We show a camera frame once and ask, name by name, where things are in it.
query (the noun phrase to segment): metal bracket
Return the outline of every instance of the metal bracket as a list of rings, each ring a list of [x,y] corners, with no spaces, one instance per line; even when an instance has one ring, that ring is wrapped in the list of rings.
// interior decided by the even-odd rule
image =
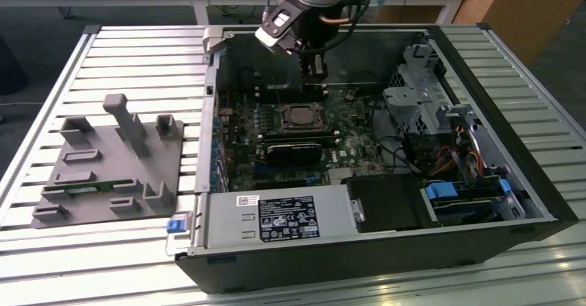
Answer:
[[[383,94],[385,101],[393,106],[417,106],[423,102],[432,101],[424,88],[385,88]]]
[[[212,54],[222,48],[222,27],[209,26],[202,30],[202,52]]]

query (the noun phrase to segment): warning label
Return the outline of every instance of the warning label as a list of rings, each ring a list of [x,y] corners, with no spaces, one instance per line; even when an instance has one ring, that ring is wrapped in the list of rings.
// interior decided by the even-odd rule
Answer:
[[[258,200],[257,213],[262,242],[319,237],[312,196]]]

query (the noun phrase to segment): blue tab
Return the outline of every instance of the blue tab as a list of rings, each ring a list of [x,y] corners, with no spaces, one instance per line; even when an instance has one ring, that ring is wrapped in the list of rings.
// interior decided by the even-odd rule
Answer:
[[[427,194],[427,198],[429,200],[432,200],[433,198],[437,197],[437,195],[436,195],[435,191],[432,190],[431,186],[424,187],[424,193]]]
[[[182,233],[185,232],[185,220],[184,219],[170,219],[166,223],[166,233]]]
[[[497,185],[503,189],[504,195],[511,192],[512,188],[511,188],[511,185],[508,184],[508,181],[505,179],[500,179],[497,181]]]
[[[452,183],[431,183],[424,189],[429,200],[433,198],[456,198],[457,192]]]

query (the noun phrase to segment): aluminum table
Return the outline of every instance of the aluminum table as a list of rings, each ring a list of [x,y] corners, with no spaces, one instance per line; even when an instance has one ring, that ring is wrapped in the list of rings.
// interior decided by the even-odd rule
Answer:
[[[489,30],[444,33],[543,166],[580,222],[485,263],[245,294],[206,295],[172,262],[166,219],[34,230],[40,189],[57,159],[64,117],[114,123],[101,109],[124,92],[142,122],[185,123],[177,212],[193,208],[202,26],[102,27],[81,36],[0,182],[0,304],[37,305],[549,305],[586,301],[586,135]],[[455,93],[465,102],[463,93]],[[176,241],[180,247],[188,241]]]

